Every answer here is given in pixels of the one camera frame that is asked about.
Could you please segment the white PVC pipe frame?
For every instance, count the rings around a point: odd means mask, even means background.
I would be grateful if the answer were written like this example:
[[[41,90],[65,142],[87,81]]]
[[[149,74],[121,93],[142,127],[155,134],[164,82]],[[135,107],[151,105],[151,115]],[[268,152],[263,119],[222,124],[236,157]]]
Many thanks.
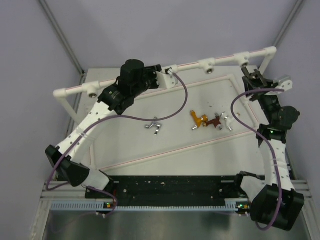
[[[144,93],[122,116],[109,119],[84,152],[85,166],[102,171],[125,168],[252,135],[239,124],[232,126],[232,132],[191,129],[191,110],[208,114],[225,111],[236,95],[243,92],[234,74],[205,77],[197,63],[178,65],[174,70],[183,83]],[[94,104],[89,104],[87,115]],[[76,128],[87,115],[74,114]],[[162,124],[158,135],[155,128],[145,128],[154,117]]]

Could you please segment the dark grey faucet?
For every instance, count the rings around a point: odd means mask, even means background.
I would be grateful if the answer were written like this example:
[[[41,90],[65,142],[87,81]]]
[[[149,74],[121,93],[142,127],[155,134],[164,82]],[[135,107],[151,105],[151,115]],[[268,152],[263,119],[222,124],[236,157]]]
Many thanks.
[[[254,79],[254,71],[253,71],[253,72],[250,72],[250,73],[251,73],[251,75],[252,75],[252,83],[257,83],[257,84],[263,85],[263,84],[261,84],[261,82],[256,81],[256,80]]]

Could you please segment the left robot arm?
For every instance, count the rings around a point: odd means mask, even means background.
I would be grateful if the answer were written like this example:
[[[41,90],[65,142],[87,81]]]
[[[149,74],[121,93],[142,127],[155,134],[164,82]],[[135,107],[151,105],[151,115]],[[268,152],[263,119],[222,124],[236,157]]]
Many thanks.
[[[109,198],[114,191],[111,179],[102,171],[84,165],[84,152],[100,135],[108,120],[121,117],[144,92],[161,87],[161,72],[159,64],[145,66],[141,60],[127,60],[115,82],[102,90],[76,129],[59,144],[45,149],[53,172],[63,176],[72,187],[93,187],[102,198]]]

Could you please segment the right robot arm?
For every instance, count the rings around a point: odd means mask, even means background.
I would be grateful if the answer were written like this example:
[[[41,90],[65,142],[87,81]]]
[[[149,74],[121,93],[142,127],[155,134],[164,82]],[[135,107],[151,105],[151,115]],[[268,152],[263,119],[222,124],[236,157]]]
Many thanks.
[[[241,67],[245,92],[243,97],[257,101],[267,119],[254,131],[264,167],[264,179],[256,174],[241,172],[233,192],[239,198],[248,197],[250,217],[257,227],[266,231],[275,227],[290,231],[304,204],[304,195],[292,183],[286,160],[287,132],[301,113],[293,106],[281,106],[278,95],[292,88],[290,77],[270,80],[255,69]]]

